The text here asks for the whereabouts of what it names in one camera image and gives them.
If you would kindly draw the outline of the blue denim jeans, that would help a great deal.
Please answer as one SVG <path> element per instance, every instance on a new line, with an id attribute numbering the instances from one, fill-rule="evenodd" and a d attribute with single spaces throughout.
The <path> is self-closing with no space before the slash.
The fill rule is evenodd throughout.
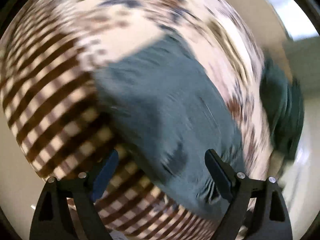
<path id="1" fill-rule="evenodd" d="M 241 133 L 219 91 L 184 40 L 165 35 L 93 72 L 101 106 L 136 164 L 190 212 L 220 220 L 228 203 L 204 162 L 215 150 L 244 169 Z"/>

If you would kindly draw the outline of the dark green plush blanket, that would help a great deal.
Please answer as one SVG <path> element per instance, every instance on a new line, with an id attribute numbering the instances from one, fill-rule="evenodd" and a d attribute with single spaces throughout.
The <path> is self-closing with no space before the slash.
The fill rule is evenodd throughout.
<path id="1" fill-rule="evenodd" d="M 296 156 L 304 124 L 304 102 L 299 81 L 290 81 L 284 71 L 267 58 L 260 82 L 260 99 L 267 115 L 270 139 L 284 159 Z"/>

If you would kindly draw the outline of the floral bed blanket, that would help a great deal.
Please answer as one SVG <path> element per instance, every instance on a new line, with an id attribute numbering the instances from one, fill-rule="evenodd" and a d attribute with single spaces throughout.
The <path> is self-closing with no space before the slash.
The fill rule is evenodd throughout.
<path id="1" fill-rule="evenodd" d="M 265 179 L 261 49 L 226 0 L 28 0 L 1 35 L 1 108 L 27 162 L 71 179 L 116 151 L 95 203 L 136 239 L 210 239 L 212 148 Z"/>

